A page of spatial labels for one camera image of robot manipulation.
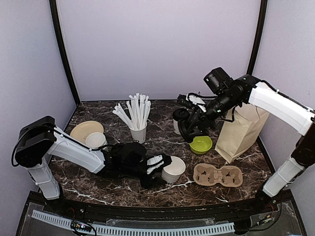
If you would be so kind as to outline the white paper coffee cup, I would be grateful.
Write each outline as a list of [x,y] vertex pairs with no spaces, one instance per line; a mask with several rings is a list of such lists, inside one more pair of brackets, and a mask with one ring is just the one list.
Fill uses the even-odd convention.
[[179,122],[181,120],[176,120],[176,119],[173,119],[173,127],[174,127],[174,132],[178,135],[180,135],[180,130],[179,130]]

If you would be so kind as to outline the black coffee cup lid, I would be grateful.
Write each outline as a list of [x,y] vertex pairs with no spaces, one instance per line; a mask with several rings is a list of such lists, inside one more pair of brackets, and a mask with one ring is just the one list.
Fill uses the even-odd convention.
[[180,121],[180,120],[187,120],[189,118],[190,114],[187,109],[185,108],[179,108],[176,109],[172,113],[172,117],[175,121]]

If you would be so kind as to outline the stack of white paper cups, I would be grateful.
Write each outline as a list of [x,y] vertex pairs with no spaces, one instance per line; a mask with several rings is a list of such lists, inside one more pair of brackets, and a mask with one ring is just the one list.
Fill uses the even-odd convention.
[[107,145],[107,140],[106,140],[105,135],[100,132],[95,132],[95,133],[90,134],[86,138],[85,142],[86,142],[86,145],[91,148],[99,148],[104,145]]

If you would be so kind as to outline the brown paper bag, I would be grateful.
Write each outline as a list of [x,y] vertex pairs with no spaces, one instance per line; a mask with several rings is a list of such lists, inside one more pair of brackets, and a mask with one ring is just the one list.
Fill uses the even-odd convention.
[[258,138],[269,113],[251,104],[229,110],[226,118],[234,115],[233,122],[225,121],[215,151],[229,164],[247,151]]

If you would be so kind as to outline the cardboard two-cup carrier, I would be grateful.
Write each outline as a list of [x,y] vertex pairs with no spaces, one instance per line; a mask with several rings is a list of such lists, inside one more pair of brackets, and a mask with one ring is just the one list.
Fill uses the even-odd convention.
[[210,164],[200,163],[193,170],[194,181],[201,186],[221,184],[224,187],[239,187],[243,184],[242,171],[236,166],[223,166],[217,169]]

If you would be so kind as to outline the stack of black lids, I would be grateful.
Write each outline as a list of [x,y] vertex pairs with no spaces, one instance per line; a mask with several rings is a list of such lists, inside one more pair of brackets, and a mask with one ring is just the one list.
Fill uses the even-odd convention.
[[116,144],[110,150],[111,157],[122,161],[141,160],[147,153],[145,147],[137,142]]

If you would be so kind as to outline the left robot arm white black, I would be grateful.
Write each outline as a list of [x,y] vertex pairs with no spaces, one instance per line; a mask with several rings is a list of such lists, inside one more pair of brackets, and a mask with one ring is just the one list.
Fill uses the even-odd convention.
[[66,214],[69,202],[62,198],[62,188],[54,179],[46,156],[60,157],[101,177],[137,177],[143,188],[150,188],[155,184],[154,174],[169,166],[172,159],[164,153],[152,157],[146,153],[138,142],[88,147],[58,128],[53,117],[46,116],[21,129],[11,164],[26,168],[51,208]]

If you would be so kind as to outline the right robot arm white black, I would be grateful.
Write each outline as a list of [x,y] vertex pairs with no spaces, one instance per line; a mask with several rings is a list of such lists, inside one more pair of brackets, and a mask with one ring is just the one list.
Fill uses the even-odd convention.
[[252,201],[251,209],[255,213],[262,213],[269,207],[271,197],[315,163],[315,112],[277,91],[267,81],[251,75],[233,80],[211,72],[204,81],[215,94],[207,104],[199,102],[200,96],[194,93],[180,94],[177,98],[180,105],[192,109],[187,120],[178,122],[181,136],[186,142],[192,142],[197,136],[208,135],[208,128],[215,128],[217,118],[244,103],[269,112],[301,135],[295,150],[265,182],[257,198]]

